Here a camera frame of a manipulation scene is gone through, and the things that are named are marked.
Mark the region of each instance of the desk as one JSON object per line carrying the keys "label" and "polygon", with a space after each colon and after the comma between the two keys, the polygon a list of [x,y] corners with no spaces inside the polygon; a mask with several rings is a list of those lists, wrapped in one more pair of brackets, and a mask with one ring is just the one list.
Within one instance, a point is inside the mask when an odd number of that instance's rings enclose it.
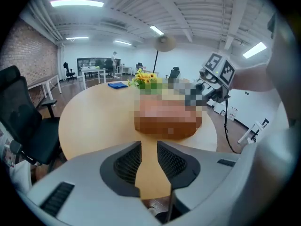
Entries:
{"label": "desk", "polygon": [[119,66],[119,72],[121,73],[121,75],[123,74],[123,68],[126,68],[128,72],[130,72],[129,74],[132,74],[132,67],[129,66]]}
{"label": "desk", "polygon": [[98,72],[98,83],[100,83],[100,77],[99,77],[99,72],[103,72],[103,82],[106,83],[105,80],[105,69],[95,69],[95,66],[91,66],[91,67],[83,67],[81,72],[82,72],[82,77],[83,77],[83,81],[84,81],[84,88],[86,88],[86,80],[85,80],[85,73],[91,73],[91,72]]}
{"label": "desk", "polygon": [[141,72],[147,72],[147,73],[153,73],[152,71],[149,71],[149,70],[142,70]]}
{"label": "desk", "polygon": [[[134,129],[136,87],[113,89],[95,85],[77,94],[64,108],[59,123],[59,139],[66,159],[131,141],[142,142],[142,163],[135,186],[142,199],[170,195],[170,183],[157,160],[157,140]],[[217,135],[213,122],[202,112],[202,126],[182,140],[173,140],[208,151],[216,151]]]}
{"label": "desk", "polygon": [[46,91],[45,91],[45,88],[44,88],[44,85],[46,85],[46,88],[47,88],[47,92],[49,94],[49,97],[51,100],[53,100],[53,97],[52,97],[52,94],[51,94],[51,90],[50,90],[50,86],[49,86],[49,82],[54,79],[56,77],[56,81],[57,81],[57,85],[58,85],[58,89],[60,91],[60,93],[62,93],[62,90],[61,90],[61,85],[60,85],[60,80],[58,78],[58,74],[55,74],[55,75],[49,75],[49,76],[45,76],[43,78],[40,78],[36,81],[34,81],[33,83],[31,83],[30,85],[28,85],[28,89],[31,89],[31,88],[34,88],[36,86],[39,86],[41,85],[42,88],[43,88],[43,93],[44,93],[44,96],[45,98],[47,98],[47,94],[46,94]]}

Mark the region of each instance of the floor lamp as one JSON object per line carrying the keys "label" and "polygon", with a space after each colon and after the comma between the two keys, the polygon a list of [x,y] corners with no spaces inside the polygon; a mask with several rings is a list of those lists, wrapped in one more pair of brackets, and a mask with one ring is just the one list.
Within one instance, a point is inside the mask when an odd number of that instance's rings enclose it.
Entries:
{"label": "floor lamp", "polygon": [[156,38],[154,47],[157,50],[157,53],[156,53],[156,59],[155,59],[153,73],[155,72],[159,51],[160,52],[168,52],[170,50],[173,50],[175,48],[175,46],[176,46],[175,38],[171,35],[164,34],[164,35]]}

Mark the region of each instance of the white ceiling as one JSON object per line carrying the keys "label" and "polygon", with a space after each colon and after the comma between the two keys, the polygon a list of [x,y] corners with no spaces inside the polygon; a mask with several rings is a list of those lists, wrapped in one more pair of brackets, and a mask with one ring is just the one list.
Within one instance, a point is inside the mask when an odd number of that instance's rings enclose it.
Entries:
{"label": "white ceiling", "polygon": [[[149,28],[154,25],[178,42],[219,49],[246,65],[267,61],[270,56],[272,40],[267,23],[275,9],[268,0],[95,0],[104,2],[102,8],[53,8],[52,0],[32,1],[36,5],[32,8],[47,21],[48,16],[52,20],[59,39],[89,36],[139,46],[156,36]],[[260,41],[268,49],[243,59],[242,54]]]}

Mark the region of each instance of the sunflower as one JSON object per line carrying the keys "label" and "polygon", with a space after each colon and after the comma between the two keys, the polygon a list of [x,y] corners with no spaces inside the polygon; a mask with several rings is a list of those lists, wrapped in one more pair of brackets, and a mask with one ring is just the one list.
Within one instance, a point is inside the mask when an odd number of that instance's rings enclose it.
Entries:
{"label": "sunflower", "polygon": [[137,79],[139,79],[139,80],[140,80],[140,79],[143,79],[140,73],[136,74],[135,77],[136,77]]}
{"label": "sunflower", "polygon": [[150,79],[156,79],[156,78],[157,78],[157,76],[155,73],[150,73]]}
{"label": "sunflower", "polygon": [[147,79],[148,78],[148,74],[147,73],[141,73],[142,78]]}

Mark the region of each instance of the chair backrest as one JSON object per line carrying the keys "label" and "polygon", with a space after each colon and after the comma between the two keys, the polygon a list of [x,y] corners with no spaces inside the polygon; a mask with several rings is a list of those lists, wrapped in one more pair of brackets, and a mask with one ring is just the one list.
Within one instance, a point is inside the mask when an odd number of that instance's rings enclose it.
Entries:
{"label": "chair backrest", "polygon": [[99,66],[100,69],[104,68],[104,59],[97,59],[95,61],[95,66]]}
{"label": "chair backrest", "polygon": [[138,63],[138,64],[136,64],[136,69],[143,69],[143,65],[142,65],[142,63]]}
{"label": "chair backrest", "polygon": [[30,99],[26,79],[16,66],[0,71],[0,121],[23,146],[42,121]]}
{"label": "chair backrest", "polygon": [[174,68],[170,71],[169,77],[170,77],[170,78],[178,78],[179,74],[180,74],[179,67],[174,67]]}
{"label": "chair backrest", "polygon": [[66,69],[66,72],[67,72],[67,73],[70,73],[70,72],[69,72],[68,63],[65,62],[63,66],[64,66],[64,68]]}
{"label": "chair backrest", "polygon": [[106,70],[113,70],[113,61],[110,58],[107,58],[104,67]]}

